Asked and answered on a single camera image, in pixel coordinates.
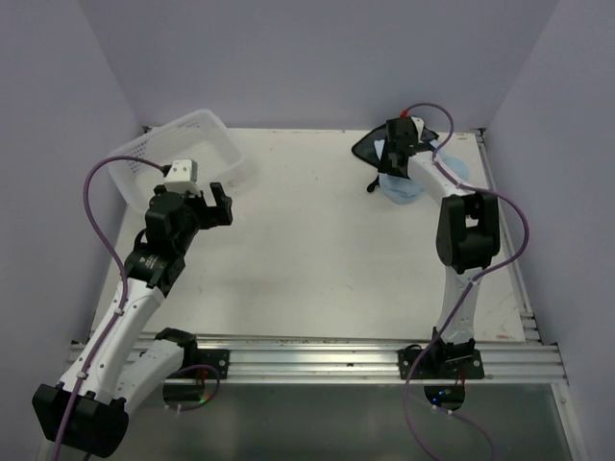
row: robotic arm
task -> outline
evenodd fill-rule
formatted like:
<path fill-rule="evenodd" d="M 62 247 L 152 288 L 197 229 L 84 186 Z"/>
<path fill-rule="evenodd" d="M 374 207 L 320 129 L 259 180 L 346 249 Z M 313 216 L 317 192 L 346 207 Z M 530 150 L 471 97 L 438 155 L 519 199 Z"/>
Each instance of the robotic arm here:
<path fill-rule="evenodd" d="M 491 264 L 500 251 L 500 224 L 497 198 L 482 192 L 468 191 L 451 182 L 433 162 L 432 149 L 417 148 L 423 121 L 404 117 L 386 122 L 387 139 L 384 144 L 379 171 L 395 172 L 419 182 L 440 204 L 440 217 L 435 247 L 445 266 L 446 284 L 442 313 L 433 336 L 441 331 L 450 317 L 461 293 L 471 279 Z M 456 174 L 440 163 L 451 178 Z M 475 349 L 474 314 L 479 296 L 479 281 L 465 298 L 448 327 L 441 332 L 435 347 L 419 364 L 419 378 L 483 378 L 480 353 Z M 417 357 L 412 347 L 399 351 L 403 378 Z"/>
<path fill-rule="evenodd" d="M 210 185 L 216 205 L 208 206 L 196 186 L 196 173 L 197 165 L 192 160 L 176 160 L 168 168 L 164 184 L 154 189 L 155 196 L 145 213 L 146 228 L 136 237 L 124 264 L 129 290 L 123 310 L 119 309 L 120 282 L 111 306 L 79 358 L 55 386 L 38 387 L 33 407 L 48 440 L 56 440 L 70 395 L 82 379 L 62 443 L 96 456 L 110 456 L 143 400 L 166 377 L 196 363 L 195 336 L 167 328 L 124 370 L 138 335 L 184 269 L 185 253 L 196 233 L 229 226 L 233 221 L 233 201 L 222 185 Z M 119 317 L 112 323 L 114 315 Z M 101 336 L 104 340 L 84 373 L 84 361 Z"/>

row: gray wall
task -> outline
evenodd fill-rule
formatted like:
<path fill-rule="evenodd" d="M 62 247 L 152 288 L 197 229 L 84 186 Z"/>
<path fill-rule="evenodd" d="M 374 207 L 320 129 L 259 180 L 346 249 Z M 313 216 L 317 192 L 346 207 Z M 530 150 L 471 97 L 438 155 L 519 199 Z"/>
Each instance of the gray wall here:
<path fill-rule="evenodd" d="M 496 182 L 529 215 L 530 299 L 561 347 L 592 459 L 615 452 L 613 43 L 612 0 L 562 0 L 487 130 Z"/>
<path fill-rule="evenodd" d="M 0 15 L 0 458 L 33 459 L 30 400 L 60 377 L 91 320 L 109 258 L 81 202 L 89 167 L 137 133 L 73 0 L 2 3 Z M 123 203 L 105 172 L 94 213 L 116 234 Z"/>
<path fill-rule="evenodd" d="M 371 128 L 419 100 L 484 127 L 557 3 L 80 1 L 139 120 L 278 128 Z"/>

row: light blue cloth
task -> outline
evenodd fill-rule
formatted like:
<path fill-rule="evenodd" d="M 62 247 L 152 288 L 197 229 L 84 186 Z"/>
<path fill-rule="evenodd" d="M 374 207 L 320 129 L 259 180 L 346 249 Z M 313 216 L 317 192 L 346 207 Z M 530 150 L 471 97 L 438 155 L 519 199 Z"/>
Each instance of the light blue cloth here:
<path fill-rule="evenodd" d="M 437 141 L 432 141 L 431 145 L 437 147 L 438 143 Z M 382 157 L 384 141 L 374 141 L 374 147 L 376 148 L 378 158 Z M 470 174 L 468 167 L 462 160 L 457 157 L 448 156 L 442 151 L 439 151 L 438 155 L 442 163 L 451 168 L 462 180 L 468 181 Z M 414 202 L 423 192 L 423 187 L 414 180 L 389 176 L 385 173 L 379 173 L 378 178 L 382 193 L 398 205 Z"/>

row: white table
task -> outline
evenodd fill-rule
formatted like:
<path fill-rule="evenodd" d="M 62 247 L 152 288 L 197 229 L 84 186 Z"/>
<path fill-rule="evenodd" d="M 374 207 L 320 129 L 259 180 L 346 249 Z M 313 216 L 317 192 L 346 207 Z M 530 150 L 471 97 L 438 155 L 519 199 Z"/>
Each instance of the white table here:
<path fill-rule="evenodd" d="M 195 237 L 145 331 L 430 338 L 444 289 L 436 203 L 423 194 L 398 206 L 379 190 L 366 193 L 376 170 L 350 152 L 365 132 L 232 133 L 256 168 L 254 183 L 233 194 L 232 226 Z M 486 186 L 472 134 L 456 134 L 445 150 L 466 162 L 473 184 Z M 127 210 L 116 245 L 122 258 L 143 227 Z M 117 282 L 111 266 L 95 325 Z M 477 340 L 525 340 L 516 298 L 506 269 L 484 280 Z"/>

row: plastic basket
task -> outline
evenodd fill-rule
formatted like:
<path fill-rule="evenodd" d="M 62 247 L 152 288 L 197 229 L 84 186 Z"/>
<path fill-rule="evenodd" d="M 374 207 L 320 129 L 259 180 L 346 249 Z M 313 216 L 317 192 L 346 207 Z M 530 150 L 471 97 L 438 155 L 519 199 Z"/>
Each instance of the plastic basket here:
<path fill-rule="evenodd" d="M 147 158 L 160 165 L 178 158 L 198 164 L 197 185 L 207 190 L 210 182 L 229 187 L 244 160 L 229 130 L 210 110 L 197 110 L 138 137 L 111 152 L 112 156 Z M 162 179 L 160 171 L 136 161 L 109 164 L 111 177 L 131 209 L 145 213 L 154 187 Z"/>

